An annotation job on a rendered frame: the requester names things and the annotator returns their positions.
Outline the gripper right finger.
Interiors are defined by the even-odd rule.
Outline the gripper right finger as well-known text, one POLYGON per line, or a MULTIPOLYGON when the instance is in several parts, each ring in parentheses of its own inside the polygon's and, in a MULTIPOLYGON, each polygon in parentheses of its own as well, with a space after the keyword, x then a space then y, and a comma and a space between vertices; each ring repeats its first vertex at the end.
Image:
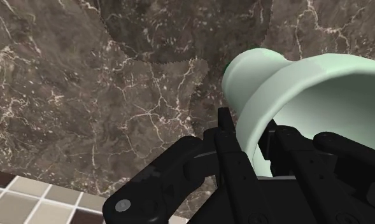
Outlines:
POLYGON ((270 121, 258 142, 268 224, 375 224, 375 150, 333 132, 312 139, 270 121))

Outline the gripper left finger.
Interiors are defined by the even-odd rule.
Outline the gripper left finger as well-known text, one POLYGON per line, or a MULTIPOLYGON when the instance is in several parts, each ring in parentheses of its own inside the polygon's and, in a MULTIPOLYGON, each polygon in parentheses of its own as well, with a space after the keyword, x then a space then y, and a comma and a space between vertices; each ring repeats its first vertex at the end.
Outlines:
POLYGON ((218 126, 202 139, 177 140, 103 205, 106 224, 167 224, 205 177, 216 175, 224 203, 211 205, 232 224, 269 224, 269 210, 258 179, 236 139, 228 108, 218 109, 218 126))

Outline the pale green cup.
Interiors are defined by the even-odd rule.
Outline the pale green cup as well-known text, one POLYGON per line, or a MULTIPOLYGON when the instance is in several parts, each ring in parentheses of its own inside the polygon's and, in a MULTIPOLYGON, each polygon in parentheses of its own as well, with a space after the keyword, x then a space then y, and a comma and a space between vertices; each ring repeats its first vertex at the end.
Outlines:
POLYGON ((307 138, 328 131, 375 149, 375 60, 326 53, 290 61, 256 48, 227 66, 222 91, 237 114, 237 140, 258 176, 271 175, 258 146, 270 121, 307 138))

